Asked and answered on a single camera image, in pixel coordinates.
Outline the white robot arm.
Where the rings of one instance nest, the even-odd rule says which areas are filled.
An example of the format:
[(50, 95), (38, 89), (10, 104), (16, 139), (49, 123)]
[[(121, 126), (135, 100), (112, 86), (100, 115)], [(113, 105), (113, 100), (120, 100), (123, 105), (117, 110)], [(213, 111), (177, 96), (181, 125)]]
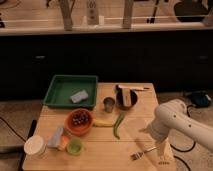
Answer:
[(180, 99), (170, 100), (154, 109), (154, 119), (146, 127), (156, 142), (163, 142), (175, 129), (213, 152), (213, 127), (186, 115), (187, 106)]

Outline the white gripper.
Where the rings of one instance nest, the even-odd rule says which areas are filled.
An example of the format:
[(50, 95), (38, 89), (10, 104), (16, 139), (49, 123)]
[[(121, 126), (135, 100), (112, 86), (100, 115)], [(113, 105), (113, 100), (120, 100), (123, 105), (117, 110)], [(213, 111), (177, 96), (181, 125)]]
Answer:
[(157, 148), (157, 156), (160, 159), (159, 164), (166, 165), (168, 163), (168, 161), (165, 158), (166, 140), (156, 141), (155, 146)]

